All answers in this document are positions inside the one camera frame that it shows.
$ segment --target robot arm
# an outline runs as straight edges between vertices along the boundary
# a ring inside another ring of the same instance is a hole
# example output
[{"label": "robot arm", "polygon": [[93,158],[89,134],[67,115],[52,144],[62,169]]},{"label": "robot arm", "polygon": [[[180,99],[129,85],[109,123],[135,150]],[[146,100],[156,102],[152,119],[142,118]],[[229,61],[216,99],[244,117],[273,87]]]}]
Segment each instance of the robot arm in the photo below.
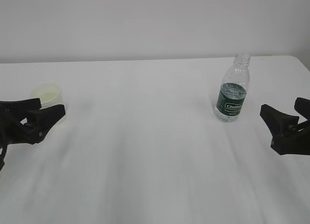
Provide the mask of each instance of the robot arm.
[{"label": "robot arm", "polygon": [[297,98],[294,109],[307,119],[298,123],[298,116],[291,116],[264,104],[261,117],[271,134],[271,148],[280,155],[310,155],[310,100]]},{"label": "robot arm", "polygon": [[0,101],[0,170],[9,144],[35,144],[65,115],[64,105],[42,109],[40,99]]}]

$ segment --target table surface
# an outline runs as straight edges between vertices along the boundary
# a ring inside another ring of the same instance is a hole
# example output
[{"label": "table surface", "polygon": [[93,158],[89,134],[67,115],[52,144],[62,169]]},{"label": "table surface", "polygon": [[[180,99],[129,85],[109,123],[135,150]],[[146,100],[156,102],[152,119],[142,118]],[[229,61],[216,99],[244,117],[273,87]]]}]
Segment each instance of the table surface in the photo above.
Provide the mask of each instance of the table surface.
[{"label": "table surface", "polygon": [[66,120],[9,146],[4,224],[309,224],[310,159],[280,156],[260,118],[296,114],[310,72],[292,56],[252,57],[239,119],[213,115],[233,58],[0,64],[0,99],[40,83],[63,91]]}]

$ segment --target green bottle label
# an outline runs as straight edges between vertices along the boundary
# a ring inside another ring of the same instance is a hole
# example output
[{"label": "green bottle label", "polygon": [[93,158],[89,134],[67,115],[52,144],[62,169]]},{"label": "green bottle label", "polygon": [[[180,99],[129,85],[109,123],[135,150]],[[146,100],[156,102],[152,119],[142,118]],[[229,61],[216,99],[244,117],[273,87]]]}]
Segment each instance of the green bottle label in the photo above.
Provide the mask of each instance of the green bottle label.
[{"label": "green bottle label", "polygon": [[222,92],[222,89],[219,92],[218,100],[217,100],[217,109],[224,115],[227,116],[237,116],[242,108],[243,99],[229,99]]}]

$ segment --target water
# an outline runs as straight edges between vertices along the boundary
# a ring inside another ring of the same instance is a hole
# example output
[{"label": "water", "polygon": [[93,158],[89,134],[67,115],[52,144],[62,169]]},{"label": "water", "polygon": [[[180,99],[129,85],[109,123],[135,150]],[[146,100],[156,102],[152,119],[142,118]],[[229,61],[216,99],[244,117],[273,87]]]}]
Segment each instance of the water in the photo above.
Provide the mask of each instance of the water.
[{"label": "water", "polygon": [[[221,93],[228,99],[233,99],[233,100],[241,100],[244,99],[247,95],[246,90],[235,83],[224,83],[221,85]],[[238,115],[235,116],[229,116],[221,113],[217,106],[214,108],[214,114],[215,116],[218,117],[221,121],[224,122],[232,122],[235,119],[238,118]]]}]

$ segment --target clear plastic bottle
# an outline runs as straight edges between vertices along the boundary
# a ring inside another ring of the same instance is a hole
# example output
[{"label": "clear plastic bottle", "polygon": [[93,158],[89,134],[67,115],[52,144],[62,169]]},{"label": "clear plastic bottle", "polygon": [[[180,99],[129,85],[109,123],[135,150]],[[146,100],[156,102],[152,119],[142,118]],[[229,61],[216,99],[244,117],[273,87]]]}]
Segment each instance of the clear plastic bottle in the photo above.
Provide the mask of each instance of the clear plastic bottle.
[{"label": "clear plastic bottle", "polygon": [[217,105],[214,108],[215,116],[221,121],[232,122],[240,114],[250,82],[249,62],[249,54],[238,53],[222,80]]}]

